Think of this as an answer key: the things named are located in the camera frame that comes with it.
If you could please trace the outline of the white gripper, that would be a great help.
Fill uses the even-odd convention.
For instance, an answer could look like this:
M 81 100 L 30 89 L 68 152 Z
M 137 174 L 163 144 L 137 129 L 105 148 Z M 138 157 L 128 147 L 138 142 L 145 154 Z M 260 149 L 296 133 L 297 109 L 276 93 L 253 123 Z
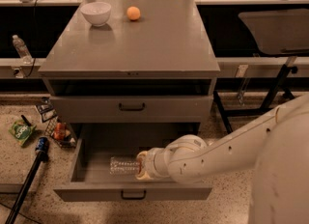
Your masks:
M 139 181 L 153 181 L 168 177 L 167 164 L 165 161 L 166 153 L 162 148 L 152 148 L 148 151 L 140 152 L 136 159 L 144 160 L 145 171 L 139 173 L 135 178 Z

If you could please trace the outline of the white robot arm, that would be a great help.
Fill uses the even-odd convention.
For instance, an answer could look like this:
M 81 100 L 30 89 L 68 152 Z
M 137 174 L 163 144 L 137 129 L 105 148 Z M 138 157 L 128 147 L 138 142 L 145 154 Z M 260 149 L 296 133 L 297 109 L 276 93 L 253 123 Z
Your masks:
M 138 154 L 139 180 L 179 183 L 254 169 L 248 224 L 309 224 L 309 95 L 283 103 L 213 144 L 185 135 Z

